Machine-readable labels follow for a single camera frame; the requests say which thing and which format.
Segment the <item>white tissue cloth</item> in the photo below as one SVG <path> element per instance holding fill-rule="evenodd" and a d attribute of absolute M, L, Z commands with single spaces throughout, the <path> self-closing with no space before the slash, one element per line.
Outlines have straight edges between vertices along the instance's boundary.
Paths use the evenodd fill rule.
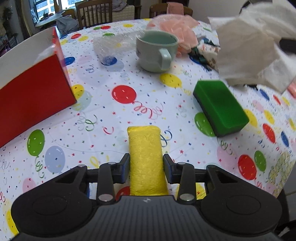
<path fill-rule="evenodd" d="M 218 72 L 228 85 L 264 85 L 284 93 L 295 79 L 295 54 L 280 40 L 295 39 L 295 8 L 260 2 L 238 16 L 209 18 L 217 32 Z"/>

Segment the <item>green sponge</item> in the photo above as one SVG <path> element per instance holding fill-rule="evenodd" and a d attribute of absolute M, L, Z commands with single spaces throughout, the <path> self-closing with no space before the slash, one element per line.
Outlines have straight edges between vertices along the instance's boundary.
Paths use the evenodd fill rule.
<path fill-rule="evenodd" d="M 237 133 L 249 123 L 242 106 L 221 80 L 197 81 L 193 96 L 217 137 Z"/>

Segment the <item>dark wooden chair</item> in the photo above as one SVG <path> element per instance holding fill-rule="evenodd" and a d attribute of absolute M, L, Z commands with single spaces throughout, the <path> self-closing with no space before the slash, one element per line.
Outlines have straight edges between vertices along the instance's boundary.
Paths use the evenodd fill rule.
<path fill-rule="evenodd" d="M 81 30 L 113 22 L 112 0 L 80 1 L 75 7 Z"/>

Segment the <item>clear bubble wrap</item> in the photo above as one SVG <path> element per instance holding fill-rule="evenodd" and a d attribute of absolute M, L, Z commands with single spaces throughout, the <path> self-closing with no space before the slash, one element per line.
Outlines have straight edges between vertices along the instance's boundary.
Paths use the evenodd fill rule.
<path fill-rule="evenodd" d="M 132 31 L 121 34 L 103 35 L 93 38 L 93 49 L 101 64 L 115 64 L 123 54 L 135 51 L 137 37 L 143 37 L 145 31 Z"/>

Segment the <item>round white coffee table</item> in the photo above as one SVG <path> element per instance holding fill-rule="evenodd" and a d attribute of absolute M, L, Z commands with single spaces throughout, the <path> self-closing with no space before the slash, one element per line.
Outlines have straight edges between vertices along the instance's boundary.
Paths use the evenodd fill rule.
<path fill-rule="evenodd" d="M 49 17 L 46 18 L 45 20 L 43 20 L 43 21 L 39 21 L 39 22 L 35 25 L 35 27 L 36 27 L 36 28 L 40 28 L 40 27 L 42 27 L 43 25 L 46 25 L 46 24 L 48 24 L 48 23 L 51 23 L 51 22 L 56 21 L 57 19 L 59 19 L 59 18 L 62 17 L 62 15 L 63 15 L 64 12 L 65 12 L 65 11 L 62 11 L 62 12 L 60 12 L 60 13 L 53 14 L 52 16 L 49 16 Z"/>

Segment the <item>pink mesh bath sponge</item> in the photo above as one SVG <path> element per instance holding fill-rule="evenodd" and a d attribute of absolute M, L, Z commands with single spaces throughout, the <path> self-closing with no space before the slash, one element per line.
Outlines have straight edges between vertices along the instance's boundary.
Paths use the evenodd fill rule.
<path fill-rule="evenodd" d="M 199 22 L 189 15 L 164 14 L 152 18 L 147 30 L 168 32 L 178 38 L 177 57 L 189 54 L 198 45 L 198 39 L 192 30 Z"/>

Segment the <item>light green mug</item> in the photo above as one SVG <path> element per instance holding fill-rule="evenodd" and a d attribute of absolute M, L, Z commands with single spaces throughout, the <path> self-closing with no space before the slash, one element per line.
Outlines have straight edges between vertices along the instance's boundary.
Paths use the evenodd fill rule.
<path fill-rule="evenodd" d="M 136 55 L 142 69 L 162 73 L 170 69 L 177 55 L 179 40 L 164 31 L 148 30 L 136 39 Z"/>

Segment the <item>wooden chair with towel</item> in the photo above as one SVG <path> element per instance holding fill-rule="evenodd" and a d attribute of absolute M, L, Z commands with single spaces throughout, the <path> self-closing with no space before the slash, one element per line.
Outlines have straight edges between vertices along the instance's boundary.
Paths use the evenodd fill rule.
<path fill-rule="evenodd" d="M 154 18 L 155 16 L 167 14 L 167 3 L 153 4 L 149 8 L 149 17 Z M 187 6 L 184 6 L 184 15 L 193 15 L 193 10 Z"/>

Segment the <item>pink towel on chair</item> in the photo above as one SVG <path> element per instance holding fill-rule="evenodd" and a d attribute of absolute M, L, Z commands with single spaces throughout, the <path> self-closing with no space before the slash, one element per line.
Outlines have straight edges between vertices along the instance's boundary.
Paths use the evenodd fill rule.
<path fill-rule="evenodd" d="M 184 6 L 181 3 L 167 2 L 167 14 L 184 15 Z"/>

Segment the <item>balloon print tablecloth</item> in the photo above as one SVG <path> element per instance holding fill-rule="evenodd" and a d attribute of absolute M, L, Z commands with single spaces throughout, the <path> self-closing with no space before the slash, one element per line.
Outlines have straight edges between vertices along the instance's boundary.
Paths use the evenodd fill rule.
<path fill-rule="evenodd" d="M 96 37 L 141 31 L 148 19 L 123 21 L 67 35 L 61 48 L 77 103 L 33 126 L 1 149 L 1 240 L 17 234 L 11 205 L 22 193 L 85 164 L 98 168 L 128 151 L 129 126 L 158 126 L 163 152 L 197 168 L 216 164 L 278 196 L 295 164 L 295 99 L 258 86 L 230 87 L 249 123 L 218 138 L 193 90 L 219 75 L 177 58 L 168 73 L 148 73 L 135 50 L 109 66 L 99 61 Z"/>

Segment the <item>christmas print drawstring bag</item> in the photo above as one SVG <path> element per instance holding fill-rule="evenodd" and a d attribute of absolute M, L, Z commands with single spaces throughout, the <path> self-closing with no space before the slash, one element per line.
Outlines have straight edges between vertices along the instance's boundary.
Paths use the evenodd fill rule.
<path fill-rule="evenodd" d="M 202 65 L 205 69 L 218 71 L 217 56 L 219 51 L 219 45 L 203 38 L 196 47 L 191 49 L 189 56 L 193 62 Z"/>

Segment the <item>yellow sponge cloth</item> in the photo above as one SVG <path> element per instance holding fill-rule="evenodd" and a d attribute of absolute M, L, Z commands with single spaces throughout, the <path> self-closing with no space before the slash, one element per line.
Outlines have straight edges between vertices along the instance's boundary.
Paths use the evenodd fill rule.
<path fill-rule="evenodd" d="M 160 129 L 157 126 L 130 126 L 127 133 L 130 154 L 130 194 L 168 195 Z"/>

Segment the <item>red cardboard box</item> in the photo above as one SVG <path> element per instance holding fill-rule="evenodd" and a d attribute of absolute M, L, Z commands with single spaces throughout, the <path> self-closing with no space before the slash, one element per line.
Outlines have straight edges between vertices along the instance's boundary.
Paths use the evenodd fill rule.
<path fill-rule="evenodd" d="M 1 56 L 1 146 L 75 103 L 54 27 Z"/>

